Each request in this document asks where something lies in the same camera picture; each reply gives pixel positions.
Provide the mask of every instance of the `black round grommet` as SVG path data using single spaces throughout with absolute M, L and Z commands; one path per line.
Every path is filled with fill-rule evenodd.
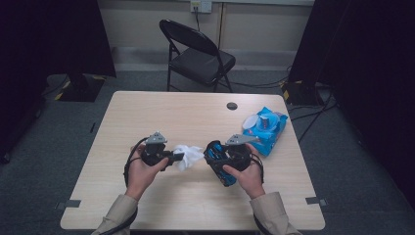
M 238 105 L 233 103 L 233 102 L 229 102 L 226 107 L 228 108 L 228 110 L 236 110 L 238 109 Z

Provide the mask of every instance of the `beige sleeve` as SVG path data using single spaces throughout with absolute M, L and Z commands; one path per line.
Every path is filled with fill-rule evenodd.
M 256 218 L 271 234 L 301 234 L 289 222 L 280 193 L 265 194 L 250 203 Z
M 137 209 L 137 205 L 138 202 L 133 198 L 125 195 L 119 195 L 108 211 L 107 216 L 103 218 L 100 226 L 92 234 L 98 235 L 121 225 L 134 214 Z M 124 234 L 130 234 L 129 226 L 116 233 L 116 235 Z

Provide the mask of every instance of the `light wood tabletop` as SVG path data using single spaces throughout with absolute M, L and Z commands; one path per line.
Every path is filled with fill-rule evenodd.
M 227 109 L 234 102 L 238 108 Z M 119 194 L 125 192 L 123 167 L 130 147 L 159 131 L 166 150 L 176 145 L 203 149 L 242 133 L 242 123 L 263 107 L 287 115 L 278 95 L 118 91 L 95 137 L 71 200 L 64 229 L 98 227 Z M 305 198 L 315 192 L 291 121 L 264 165 L 264 189 L 279 191 L 290 222 L 297 229 L 320 230 L 325 221 L 318 204 Z M 257 230 L 250 198 L 238 185 L 224 187 L 204 159 L 180 171 L 175 164 L 159 172 L 138 205 L 134 230 Z

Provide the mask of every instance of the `blue package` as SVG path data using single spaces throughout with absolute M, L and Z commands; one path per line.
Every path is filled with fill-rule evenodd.
M 287 116 L 263 107 L 255 116 L 247 118 L 244 135 L 256 136 L 259 141 L 251 144 L 265 157 L 271 153 L 287 123 Z

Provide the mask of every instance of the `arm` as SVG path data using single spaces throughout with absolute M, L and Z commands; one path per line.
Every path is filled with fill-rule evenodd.
M 258 156 L 258 151 L 254 146 L 250 144 L 247 146 L 254 155 Z M 251 162 L 251 165 L 244 171 L 239 171 L 229 165 L 224 165 L 223 169 L 232 174 L 250 196 L 254 216 L 266 230 L 275 235 L 300 234 L 289 222 L 280 194 L 278 192 L 265 194 L 257 164 Z
M 101 225 L 92 234 L 98 235 L 123 224 L 136 211 L 138 202 L 146 189 L 154 181 L 156 174 L 163 169 L 168 159 L 163 159 L 154 166 L 148 166 L 140 159 L 144 145 L 140 145 L 133 157 L 128 170 L 128 186 L 124 195 L 119 195 L 107 215 L 103 218 Z M 117 235 L 129 234 L 129 226 L 115 233 Z

